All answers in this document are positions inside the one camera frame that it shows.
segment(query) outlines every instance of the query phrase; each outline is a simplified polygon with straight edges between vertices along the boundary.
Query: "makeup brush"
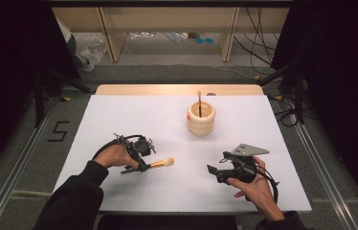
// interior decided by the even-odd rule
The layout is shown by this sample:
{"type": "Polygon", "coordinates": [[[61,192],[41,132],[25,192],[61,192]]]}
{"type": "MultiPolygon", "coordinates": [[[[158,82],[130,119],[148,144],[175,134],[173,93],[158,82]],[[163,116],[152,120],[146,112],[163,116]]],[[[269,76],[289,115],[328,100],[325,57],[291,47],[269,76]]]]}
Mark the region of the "makeup brush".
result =
{"type": "Polygon", "coordinates": [[[162,160],[162,161],[157,161],[157,162],[154,162],[152,164],[149,164],[147,166],[149,166],[150,168],[155,168],[155,167],[159,167],[159,166],[170,166],[170,165],[173,165],[173,162],[175,162],[173,160],[173,158],[167,158],[165,160],[162,160]]]}
{"type": "Polygon", "coordinates": [[[202,92],[197,92],[197,96],[199,96],[199,117],[202,117],[202,92]]]}
{"type": "MultiPolygon", "coordinates": [[[[170,166],[170,165],[173,165],[173,158],[167,158],[165,160],[160,160],[160,161],[157,161],[157,162],[154,162],[152,164],[148,164],[146,165],[146,167],[148,169],[152,169],[152,168],[156,168],[156,167],[160,167],[160,166],[170,166]]],[[[121,173],[122,174],[125,174],[125,173],[131,173],[131,172],[136,172],[137,170],[134,170],[134,169],[129,169],[129,170],[126,170],[126,171],[122,171],[121,173]]]]}

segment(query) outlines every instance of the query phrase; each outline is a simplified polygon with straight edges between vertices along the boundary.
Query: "tripod leg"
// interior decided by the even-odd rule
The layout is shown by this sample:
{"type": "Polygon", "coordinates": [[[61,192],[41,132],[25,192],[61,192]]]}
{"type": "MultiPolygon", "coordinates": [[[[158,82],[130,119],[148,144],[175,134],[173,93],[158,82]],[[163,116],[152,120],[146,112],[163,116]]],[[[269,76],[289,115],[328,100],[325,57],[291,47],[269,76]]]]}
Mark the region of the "tripod leg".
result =
{"type": "Polygon", "coordinates": [[[92,90],[90,90],[90,88],[84,86],[83,84],[80,84],[80,83],[77,83],[76,81],[74,80],[71,80],[65,76],[63,76],[62,74],[58,73],[58,71],[55,71],[55,70],[52,70],[52,69],[48,69],[46,68],[45,71],[50,74],[51,76],[54,76],[55,78],[57,79],[60,79],[72,86],[74,86],[76,89],[79,89],[81,90],[82,92],[85,92],[85,93],[94,93],[92,90]]]}
{"type": "Polygon", "coordinates": [[[295,113],[298,121],[301,124],[304,124],[303,121],[303,114],[302,114],[302,95],[303,95],[303,74],[302,70],[298,70],[298,73],[296,75],[296,101],[295,101],[295,113]]]}
{"type": "Polygon", "coordinates": [[[271,82],[271,81],[277,79],[278,77],[280,77],[280,76],[282,76],[282,75],[285,75],[288,70],[289,70],[289,65],[285,65],[285,66],[281,67],[281,68],[280,68],[277,72],[275,72],[274,74],[272,74],[272,75],[266,77],[264,80],[259,81],[257,84],[258,84],[259,86],[263,86],[263,85],[265,85],[265,84],[267,84],[267,83],[269,83],[269,82],[271,82]]]}
{"type": "Polygon", "coordinates": [[[42,99],[42,73],[36,71],[34,94],[35,94],[35,127],[38,127],[44,118],[44,102],[42,99]]]}

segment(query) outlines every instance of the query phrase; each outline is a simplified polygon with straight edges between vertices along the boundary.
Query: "black curtain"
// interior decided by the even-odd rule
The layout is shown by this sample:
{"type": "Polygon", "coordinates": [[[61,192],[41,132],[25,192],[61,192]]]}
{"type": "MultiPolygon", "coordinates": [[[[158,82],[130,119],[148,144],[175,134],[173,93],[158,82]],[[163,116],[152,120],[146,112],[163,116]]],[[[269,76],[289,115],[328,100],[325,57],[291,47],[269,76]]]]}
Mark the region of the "black curtain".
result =
{"type": "MultiPolygon", "coordinates": [[[[40,0],[0,1],[0,152],[44,68],[80,78],[52,9],[40,0]]],[[[62,81],[43,77],[47,88],[60,93],[62,81]]]]}
{"type": "MultiPolygon", "coordinates": [[[[303,71],[313,106],[358,184],[358,1],[335,3],[335,14],[303,71]]],[[[288,50],[296,49],[305,33],[300,20],[306,17],[305,9],[291,9],[274,67],[281,68],[293,56],[288,50]]]]}

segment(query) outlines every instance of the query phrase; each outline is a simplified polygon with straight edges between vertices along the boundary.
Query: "wire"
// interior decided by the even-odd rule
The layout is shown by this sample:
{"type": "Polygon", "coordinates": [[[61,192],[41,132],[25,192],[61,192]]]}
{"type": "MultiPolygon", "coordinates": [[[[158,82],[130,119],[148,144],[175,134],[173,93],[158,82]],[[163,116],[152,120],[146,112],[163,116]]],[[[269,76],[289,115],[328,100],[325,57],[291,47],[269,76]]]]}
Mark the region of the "wire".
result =
{"type": "Polygon", "coordinates": [[[248,8],[246,8],[247,10],[247,13],[248,13],[248,16],[250,17],[250,20],[251,22],[253,23],[253,26],[254,26],[254,29],[256,31],[256,37],[254,38],[254,43],[253,43],[253,47],[254,47],[254,44],[256,43],[256,39],[257,39],[257,36],[260,38],[263,46],[265,47],[265,52],[266,52],[266,55],[268,56],[268,58],[270,59],[270,62],[272,62],[272,55],[270,54],[270,52],[268,51],[267,49],[267,46],[265,44],[265,39],[263,37],[263,30],[262,30],[262,24],[261,24],[261,15],[262,15],[262,8],[258,8],[257,9],[257,18],[258,18],[258,22],[257,22],[257,25],[255,24],[254,22],[254,19],[252,18],[251,14],[250,14],[250,11],[248,10],[248,8]]]}
{"type": "Polygon", "coordinates": [[[141,62],[140,60],[137,59],[136,55],[134,55],[134,53],[132,53],[132,51],[128,48],[127,45],[125,45],[125,44],[123,43],[123,46],[124,46],[124,48],[128,51],[128,53],[129,53],[131,56],[133,56],[133,57],[138,61],[138,63],[140,63],[140,64],[142,64],[142,65],[159,65],[159,64],[157,64],[157,63],[143,63],[143,62],[141,62]]]}
{"type": "Polygon", "coordinates": [[[271,178],[271,179],[274,179],[274,177],[265,169],[265,168],[263,168],[263,167],[261,167],[261,166],[257,166],[259,169],[262,169],[262,170],[264,170],[265,171],[265,173],[267,173],[268,174],[268,176],[271,178]]]}
{"type": "Polygon", "coordinates": [[[279,182],[275,182],[274,178],[269,177],[267,174],[265,174],[264,172],[261,172],[261,171],[257,171],[258,174],[262,175],[263,177],[265,177],[269,183],[271,183],[271,186],[272,186],[272,191],[274,192],[273,193],[273,197],[274,197],[274,200],[275,200],[275,203],[278,203],[278,196],[279,196],[279,191],[278,191],[278,184],[279,182]]]}
{"type": "Polygon", "coordinates": [[[268,65],[271,64],[269,61],[267,61],[267,60],[263,59],[262,57],[258,56],[257,54],[255,54],[252,50],[248,50],[248,48],[246,48],[245,46],[243,46],[243,45],[241,44],[241,42],[239,42],[238,39],[236,39],[235,36],[234,36],[234,40],[235,40],[236,43],[238,43],[238,44],[241,46],[241,48],[242,48],[243,50],[245,50],[246,52],[248,52],[248,53],[250,53],[251,55],[255,56],[256,58],[262,60],[263,62],[267,63],[268,65]]]}
{"type": "MultiPolygon", "coordinates": [[[[251,42],[254,42],[250,37],[248,37],[245,33],[244,33],[244,36],[245,38],[247,38],[249,41],[251,42]]],[[[262,45],[262,44],[259,44],[259,43],[256,43],[257,46],[261,46],[261,47],[264,47],[265,49],[270,49],[270,50],[275,50],[274,48],[272,47],[268,47],[268,46],[265,46],[265,45],[262,45]]]]}
{"type": "Polygon", "coordinates": [[[214,66],[208,66],[208,67],[210,67],[210,68],[212,68],[212,69],[216,69],[216,70],[238,73],[239,75],[242,75],[242,76],[244,76],[244,77],[246,77],[246,78],[248,78],[248,79],[253,79],[253,80],[255,79],[254,77],[251,77],[251,76],[248,76],[248,75],[244,75],[244,74],[242,74],[242,73],[240,73],[240,72],[238,72],[238,71],[236,71],[236,70],[221,69],[221,68],[217,68],[217,67],[214,67],[214,66]]]}
{"type": "MultiPolygon", "coordinates": [[[[274,113],[275,117],[278,117],[277,122],[281,122],[285,127],[293,127],[298,123],[298,121],[296,120],[293,123],[285,122],[287,118],[289,118],[290,116],[296,113],[296,110],[294,109],[293,105],[288,103],[285,99],[290,98],[291,100],[296,100],[294,97],[282,96],[281,99],[277,99],[277,97],[269,96],[268,98],[270,100],[278,101],[280,104],[280,108],[284,109],[283,111],[274,113]]],[[[302,111],[311,111],[311,110],[313,110],[313,107],[311,105],[307,108],[302,109],[302,111]]],[[[303,114],[303,116],[310,119],[318,119],[317,116],[308,116],[306,114],[303,114]]]]}

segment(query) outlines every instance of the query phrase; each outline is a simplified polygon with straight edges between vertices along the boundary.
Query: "person's left hand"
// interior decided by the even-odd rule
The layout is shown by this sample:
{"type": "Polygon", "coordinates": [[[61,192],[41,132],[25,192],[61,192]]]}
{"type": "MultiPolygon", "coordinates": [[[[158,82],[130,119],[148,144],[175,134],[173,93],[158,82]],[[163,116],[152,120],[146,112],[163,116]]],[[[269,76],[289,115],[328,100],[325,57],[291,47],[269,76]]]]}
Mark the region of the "person's left hand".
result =
{"type": "Polygon", "coordinates": [[[109,148],[103,150],[94,161],[103,165],[105,168],[110,168],[112,166],[131,166],[134,169],[137,169],[139,164],[137,161],[129,156],[125,144],[112,145],[109,148]]]}

